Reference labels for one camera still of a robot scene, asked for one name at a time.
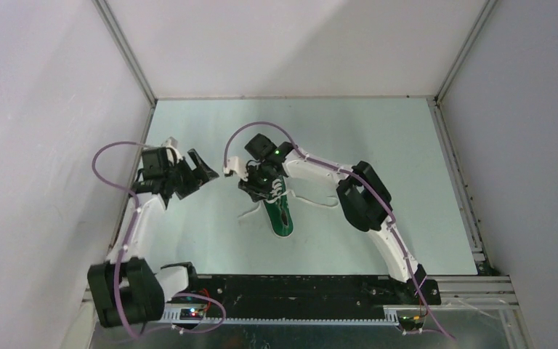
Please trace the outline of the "green canvas sneaker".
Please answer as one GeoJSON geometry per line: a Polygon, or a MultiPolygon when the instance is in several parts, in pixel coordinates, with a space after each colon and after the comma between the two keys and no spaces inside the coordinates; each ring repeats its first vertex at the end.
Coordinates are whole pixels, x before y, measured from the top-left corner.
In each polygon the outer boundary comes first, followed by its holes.
{"type": "Polygon", "coordinates": [[[280,238],[287,238],[294,231],[287,193],[285,180],[278,177],[272,181],[269,197],[263,202],[272,231],[280,238]]]}

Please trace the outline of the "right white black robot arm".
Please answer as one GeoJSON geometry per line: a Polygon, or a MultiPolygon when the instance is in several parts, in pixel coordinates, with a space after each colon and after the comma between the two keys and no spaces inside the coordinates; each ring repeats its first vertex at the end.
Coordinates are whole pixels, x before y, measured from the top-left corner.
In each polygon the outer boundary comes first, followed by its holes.
{"type": "Polygon", "coordinates": [[[245,146],[252,160],[226,156],[225,176],[237,175],[238,187],[265,208],[273,233],[285,238],[294,231],[286,179],[307,180],[327,185],[336,192],[347,222],[367,233],[387,265],[398,301],[426,304],[424,284],[427,273],[411,254],[400,235],[391,207],[392,197],[374,168],[365,161],[354,166],[320,159],[291,142],[275,145],[257,134],[245,146]]]}

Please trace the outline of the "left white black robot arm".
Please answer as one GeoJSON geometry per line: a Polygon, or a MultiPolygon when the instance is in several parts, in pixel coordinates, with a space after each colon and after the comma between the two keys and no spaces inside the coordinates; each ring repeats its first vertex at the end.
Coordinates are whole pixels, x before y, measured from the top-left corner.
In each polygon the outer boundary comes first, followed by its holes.
{"type": "Polygon", "coordinates": [[[173,198],[182,200],[218,178],[196,149],[182,155],[173,145],[142,146],[142,165],[128,187],[124,223],[105,261],[91,265],[87,280],[100,325],[131,329],[161,319],[166,303],[193,302],[201,284],[191,262],[152,268],[153,223],[173,198]]]}

